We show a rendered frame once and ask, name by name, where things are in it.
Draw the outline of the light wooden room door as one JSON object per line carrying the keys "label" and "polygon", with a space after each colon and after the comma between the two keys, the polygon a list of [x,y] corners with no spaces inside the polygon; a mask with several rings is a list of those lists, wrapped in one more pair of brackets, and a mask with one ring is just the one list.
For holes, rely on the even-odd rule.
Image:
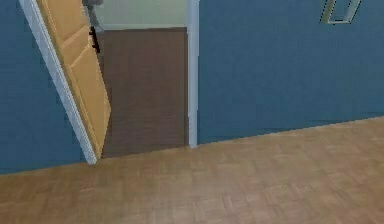
{"label": "light wooden room door", "polygon": [[37,0],[92,152],[101,158],[111,106],[82,0]]}

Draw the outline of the framed wall picture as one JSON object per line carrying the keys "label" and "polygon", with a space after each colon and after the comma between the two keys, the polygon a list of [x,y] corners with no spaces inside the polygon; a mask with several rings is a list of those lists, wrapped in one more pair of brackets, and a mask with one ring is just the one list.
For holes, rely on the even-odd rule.
{"label": "framed wall picture", "polygon": [[324,24],[351,24],[362,0],[325,0],[320,22]]}

